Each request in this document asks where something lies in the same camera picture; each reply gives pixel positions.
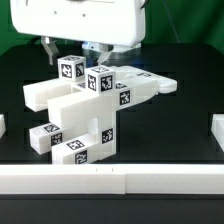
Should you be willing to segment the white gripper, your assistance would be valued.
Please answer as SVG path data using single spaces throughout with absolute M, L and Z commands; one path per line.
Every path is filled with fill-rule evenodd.
M 10 0 L 12 23 L 20 33 L 39 35 L 53 65 L 61 38 L 101 43 L 97 64 L 113 45 L 135 46 L 146 33 L 147 0 Z

